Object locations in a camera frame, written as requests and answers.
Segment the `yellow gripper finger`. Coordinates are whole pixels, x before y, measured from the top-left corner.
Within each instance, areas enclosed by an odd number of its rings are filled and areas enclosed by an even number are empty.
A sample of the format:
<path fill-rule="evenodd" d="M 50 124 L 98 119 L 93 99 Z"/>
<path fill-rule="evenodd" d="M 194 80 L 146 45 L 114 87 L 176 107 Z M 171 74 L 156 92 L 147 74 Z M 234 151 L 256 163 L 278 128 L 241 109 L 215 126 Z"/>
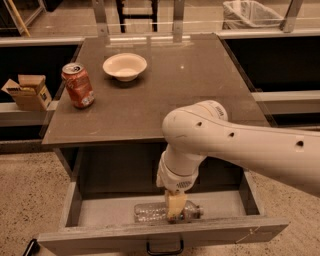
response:
<path fill-rule="evenodd" d="M 186 205 L 187 195 L 184 192 L 165 191 L 166 218 L 169 222 L 180 219 Z"/>

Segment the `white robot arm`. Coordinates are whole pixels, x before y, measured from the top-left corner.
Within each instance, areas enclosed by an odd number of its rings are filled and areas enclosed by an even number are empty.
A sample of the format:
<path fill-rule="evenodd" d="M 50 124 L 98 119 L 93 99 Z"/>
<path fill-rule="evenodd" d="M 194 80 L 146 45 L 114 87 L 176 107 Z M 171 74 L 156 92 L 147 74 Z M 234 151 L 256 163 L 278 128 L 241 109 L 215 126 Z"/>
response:
<path fill-rule="evenodd" d="M 207 157 L 249 169 L 311 195 L 320 193 L 320 134 L 314 131 L 231 123 L 223 106 L 202 101 L 168 113 L 162 123 L 167 142 L 157 185 L 165 189 L 166 218 L 183 217 L 185 192 Z"/>

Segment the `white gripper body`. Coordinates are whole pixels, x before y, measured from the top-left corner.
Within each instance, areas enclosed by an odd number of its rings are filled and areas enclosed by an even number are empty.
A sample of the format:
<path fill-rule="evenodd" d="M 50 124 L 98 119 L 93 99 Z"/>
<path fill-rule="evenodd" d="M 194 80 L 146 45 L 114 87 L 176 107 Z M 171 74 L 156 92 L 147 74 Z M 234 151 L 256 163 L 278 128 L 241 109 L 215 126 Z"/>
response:
<path fill-rule="evenodd" d="M 173 193 L 185 192 L 193 187 L 198 174 L 198 170 L 187 176 L 175 174 L 165 165 L 164 160 L 161 159 L 157 171 L 156 186 L 164 187 Z"/>

